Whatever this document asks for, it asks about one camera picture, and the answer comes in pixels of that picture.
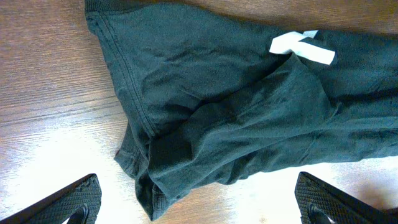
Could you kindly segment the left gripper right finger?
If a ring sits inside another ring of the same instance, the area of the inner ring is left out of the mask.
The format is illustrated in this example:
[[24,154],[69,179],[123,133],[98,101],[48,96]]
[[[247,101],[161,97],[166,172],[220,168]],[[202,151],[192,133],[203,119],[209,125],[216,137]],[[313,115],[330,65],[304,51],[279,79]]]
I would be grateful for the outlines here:
[[308,172],[299,173],[295,198],[304,224],[397,224],[396,208],[380,211]]

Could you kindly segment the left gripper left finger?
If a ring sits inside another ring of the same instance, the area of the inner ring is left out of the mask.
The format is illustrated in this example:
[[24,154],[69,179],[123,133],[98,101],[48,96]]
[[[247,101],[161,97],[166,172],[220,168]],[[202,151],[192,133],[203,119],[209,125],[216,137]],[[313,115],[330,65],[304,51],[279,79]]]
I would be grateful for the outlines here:
[[88,174],[37,203],[1,220],[1,224],[95,224],[102,191]]

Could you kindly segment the dark green t-shirt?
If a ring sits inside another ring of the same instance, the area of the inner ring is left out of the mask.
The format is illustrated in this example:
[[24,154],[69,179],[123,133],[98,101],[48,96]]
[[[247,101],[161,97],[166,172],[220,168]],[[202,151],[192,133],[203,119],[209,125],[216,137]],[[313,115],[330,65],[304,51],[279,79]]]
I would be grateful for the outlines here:
[[289,32],[170,2],[86,1],[151,220],[192,189],[397,155],[397,41]]

